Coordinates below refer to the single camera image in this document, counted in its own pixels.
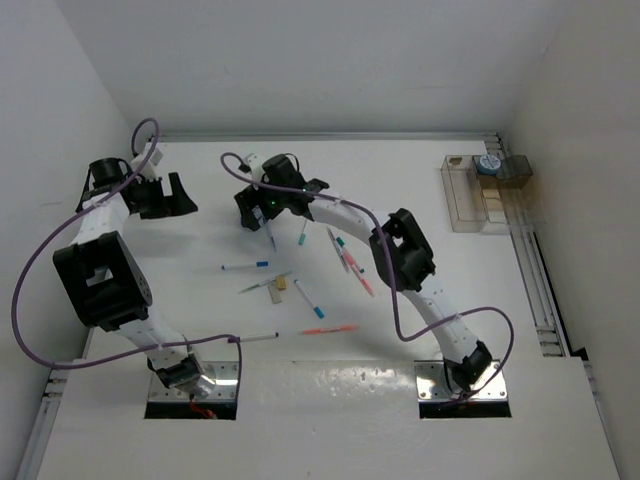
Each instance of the marker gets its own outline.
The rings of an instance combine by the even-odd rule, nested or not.
[[[353,270],[353,273],[355,273],[356,277],[358,277],[358,280],[360,280],[360,283],[362,284],[364,289],[367,291],[367,293],[369,295],[371,295],[372,297],[375,297],[376,294],[373,291],[373,288],[371,287],[371,284],[369,282],[367,282],[367,279],[364,278],[362,276],[362,274],[358,271],[358,267],[356,267],[355,264],[351,264],[351,270]]]
[[[340,262],[342,262],[342,266],[344,267],[344,271],[349,273],[349,267],[347,266],[347,262],[344,259],[344,255],[342,255],[342,250],[340,249],[340,245],[338,245],[336,237],[333,235],[333,232],[331,231],[331,229],[329,227],[327,227],[327,233],[329,234],[329,238],[331,239],[331,244],[333,245],[333,248],[335,249],[336,253],[338,254],[338,258],[340,259]]]
[[[298,245],[304,245],[304,239],[307,238],[307,234],[304,233],[304,229],[307,228],[307,222],[309,220],[307,220],[306,218],[304,219],[304,223],[302,224],[302,231],[300,232],[300,238],[298,239]]]
[[[344,244],[344,241],[340,237],[336,238],[336,241],[338,242],[338,245],[340,245],[340,248],[342,248],[342,254],[344,255],[344,258],[346,258],[347,263],[349,265],[355,265],[360,273],[364,273],[364,268],[358,265],[358,262],[353,258],[353,255],[351,255],[349,250],[347,250],[347,246]]]
[[[353,332],[358,328],[360,328],[359,325],[342,325],[340,327],[311,328],[309,330],[301,331],[300,335],[319,335],[321,333]]]
[[[287,275],[291,275],[293,272],[289,270],[288,272],[280,273],[275,277],[267,278],[261,282],[256,283],[255,285],[251,285],[250,287],[245,288],[244,290],[240,290],[238,293],[248,292],[250,290],[255,290],[256,288],[264,287],[269,285],[271,282],[275,282],[277,277],[286,277]]]
[[[240,343],[247,342],[257,342],[258,340],[273,340],[274,338],[278,338],[280,334],[278,332],[270,333],[268,335],[243,335],[238,337],[240,339]],[[236,341],[232,338],[227,339],[227,343],[236,343]]]
[[[264,226],[267,229],[267,235],[269,235],[269,238],[271,239],[271,245],[273,245],[273,251],[277,253],[278,248],[276,247],[276,240],[275,238],[273,238],[273,233],[271,233],[271,224],[267,220],[265,220]]]
[[[263,261],[263,262],[256,262],[256,263],[243,263],[240,265],[223,265],[222,269],[225,272],[228,272],[229,270],[244,270],[247,268],[259,268],[259,267],[268,267],[268,266],[269,266],[269,262]]]
[[[298,280],[297,278],[293,281],[293,284],[296,286],[296,288],[298,289],[298,291],[300,292],[300,295],[302,295],[302,297],[307,301],[307,303],[309,304],[309,306],[311,307],[311,309],[316,312],[316,315],[318,315],[318,318],[324,318],[324,313],[322,313],[322,310],[320,310],[320,307],[318,307],[315,303],[313,303],[313,300],[311,300],[311,296],[307,293],[307,291],[304,289],[304,287],[302,286],[302,284],[300,283],[300,280]]]
[[[265,230],[267,231],[267,235],[271,239],[271,245],[273,245],[273,249],[277,252],[278,249],[276,248],[276,241],[273,238],[273,233],[271,233],[271,226],[269,225],[269,221],[266,218],[264,218],[264,215],[262,214],[262,210],[260,210],[260,207],[256,205],[251,209],[251,213],[253,214],[253,217],[258,221],[258,224],[261,227],[265,227]]]

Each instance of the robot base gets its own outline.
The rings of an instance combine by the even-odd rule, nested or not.
[[[498,368],[499,362],[494,360],[489,368],[480,376],[472,389],[482,387]],[[416,386],[420,418],[495,418],[511,417],[507,385],[502,372],[489,385],[472,397],[472,400],[459,404],[447,403],[459,396],[460,389],[453,381],[447,379],[447,372],[442,361],[416,362]]]
[[[202,367],[216,379],[216,388],[209,397],[197,400],[196,405],[213,411],[215,420],[235,420],[238,363],[202,362]],[[175,388],[166,388],[155,374],[151,375],[144,418],[205,419],[191,410],[188,395]]]

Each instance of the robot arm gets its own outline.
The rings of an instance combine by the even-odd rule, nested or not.
[[[163,218],[186,215],[198,207],[189,199],[177,173],[169,174],[172,194],[165,196],[152,166],[120,194],[101,203],[131,168],[106,158],[89,166],[79,209],[97,204],[82,221],[71,244],[56,251],[53,262],[78,317],[88,327],[121,335],[137,347],[184,341],[165,324],[153,306],[147,280],[122,239],[130,215]],[[192,349],[165,347],[146,351],[148,365],[167,388],[206,397],[215,380],[203,374]]]
[[[307,182],[287,155],[277,155],[267,161],[250,155],[240,169],[251,173],[254,180],[262,183],[308,192],[323,191],[340,198],[339,194],[328,190],[329,185],[322,180],[312,179]],[[375,231],[372,219],[364,212],[332,200],[278,192],[254,185],[246,187],[234,198],[240,209],[242,226],[253,231],[261,226],[256,214],[258,217],[273,219],[284,209],[288,209],[294,215],[334,226],[354,236],[371,247],[378,274],[387,285],[390,284],[382,240]],[[455,317],[458,312],[435,275],[433,251],[413,215],[405,209],[391,214],[374,214],[382,225],[391,253],[397,290],[413,304],[427,325]],[[442,325],[433,333],[440,344],[452,379],[463,390],[470,390],[470,386],[491,363],[489,350],[467,328],[461,317]]]

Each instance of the clear plastic box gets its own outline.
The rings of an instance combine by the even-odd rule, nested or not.
[[[533,227],[531,204],[537,198],[529,162],[524,156],[502,160],[497,175],[481,175],[476,169],[480,156],[451,155],[441,174],[449,218],[454,232],[509,234]]]

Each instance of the white pen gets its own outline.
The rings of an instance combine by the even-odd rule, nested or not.
[[[275,332],[275,333],[269,333],[267,335],[241,335],[237,338],[240,339],[240,343],[247,343],[247,342],[257,342],[258,340],[273,340],[274,338],[278,338],[279,336],[280,334],[278,332]],[[233,338],[230,338],[227,340],[227,343],[236,343],[236,340]]]
[[[311,299],[311,295],[309,295],[307,291],[304,289],[304,287],[300,283],[300,280],[296,278],[293,281],[293,284],[296,286],[296,288],[300,292],[300,295],[302,295],[302,297],[307,301],[311,309],[314,312],[316,312],[316,315],[318,315],[318,318],[324,318],[324,313],[322,313],[322,310],[320,309],[320,307],[313,302],[313,300]]]
[[[269,262],[267,261],[262,261],[262,262],[255,262],[255,263],[243,263],[240,265],[223,265],[222,269],[227,272],[229,270],[244,270],[246,268],[259,268],[259,267],[268,267],[269,266]]]
[[[336,237],[333,235],[333,232],[329,227],[327,227],[327,233],[329,234],[329,238],[331,239],[331,244],[333,245],[333,248],[338,254],[338,258],[340,259],[340,262],[342,262],[342,267],[344,268],[344,271],[349,273],[349,267],[347,265],[347,262],[344,259],[344,255],[342,255],[342,250],[340,249],[340,245],[338,245],[338,241],[336,240]]]

